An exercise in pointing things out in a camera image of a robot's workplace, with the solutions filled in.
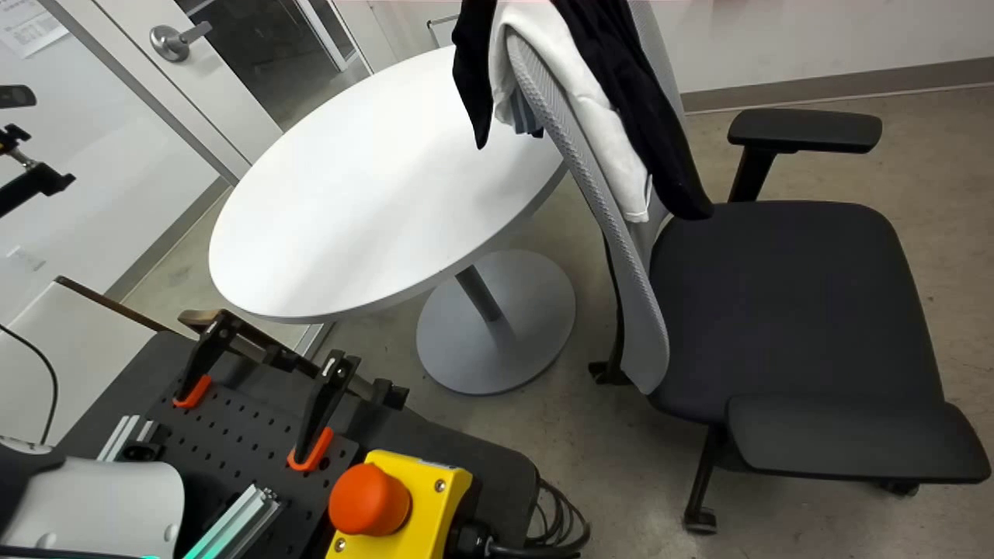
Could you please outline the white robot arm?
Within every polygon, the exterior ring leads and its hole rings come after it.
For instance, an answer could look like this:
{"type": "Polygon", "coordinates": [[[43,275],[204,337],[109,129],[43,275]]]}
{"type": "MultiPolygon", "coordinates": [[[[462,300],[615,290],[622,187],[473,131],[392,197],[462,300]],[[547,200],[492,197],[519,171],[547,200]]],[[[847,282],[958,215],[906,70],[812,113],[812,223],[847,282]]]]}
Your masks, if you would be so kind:
{"type": "Polygon", "coordinates": [[[173,559],[186,490],[167,462],[0,446],[0,546],[32,556],[173,559]]]}

